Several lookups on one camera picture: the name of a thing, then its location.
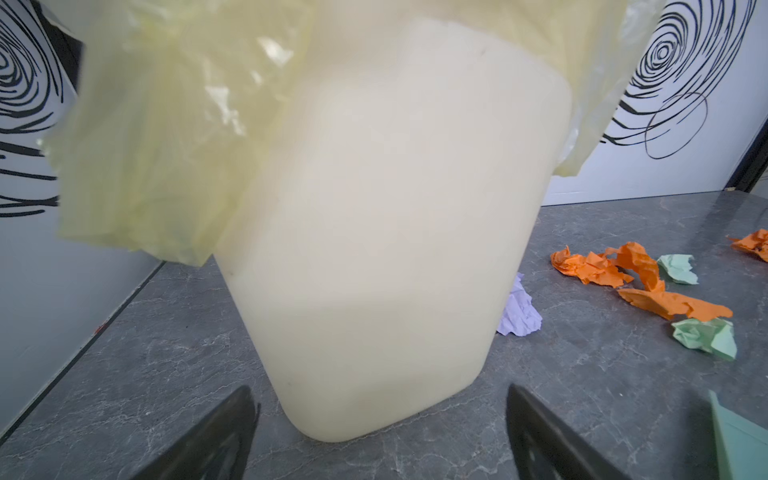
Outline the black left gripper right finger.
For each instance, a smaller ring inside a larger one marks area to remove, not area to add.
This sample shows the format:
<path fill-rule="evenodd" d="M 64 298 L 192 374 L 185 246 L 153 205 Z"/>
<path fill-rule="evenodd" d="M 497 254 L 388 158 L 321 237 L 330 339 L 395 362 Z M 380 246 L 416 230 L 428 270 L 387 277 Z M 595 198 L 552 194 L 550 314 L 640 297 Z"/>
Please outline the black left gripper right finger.
<path fill-rule="evenodd" d="M 580 435 L 527 389 L 511 384 L 506 431 L 521 479 L 625 479 Z"/>

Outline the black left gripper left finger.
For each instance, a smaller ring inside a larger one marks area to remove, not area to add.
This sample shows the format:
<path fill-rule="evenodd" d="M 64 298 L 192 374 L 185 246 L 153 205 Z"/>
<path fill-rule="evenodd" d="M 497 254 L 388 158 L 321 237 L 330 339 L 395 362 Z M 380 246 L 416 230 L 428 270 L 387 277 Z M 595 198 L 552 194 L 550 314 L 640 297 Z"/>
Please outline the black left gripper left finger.
<path fill-rule="evenodd" d="M 260 405 L 243 385 L 133 478 L 241 479 L 259 416 Z"/>

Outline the green plastic dustpan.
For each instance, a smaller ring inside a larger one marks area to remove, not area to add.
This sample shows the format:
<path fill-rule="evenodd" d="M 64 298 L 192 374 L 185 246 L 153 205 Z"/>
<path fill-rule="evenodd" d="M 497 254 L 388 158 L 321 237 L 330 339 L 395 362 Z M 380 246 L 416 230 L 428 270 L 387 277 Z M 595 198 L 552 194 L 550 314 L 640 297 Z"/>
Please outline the green plastic dustpan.
<path fill-rule="evenodd" d="M 767 480 L 767 430 L 720 405 L 709 391 L 720 480 Z"/>

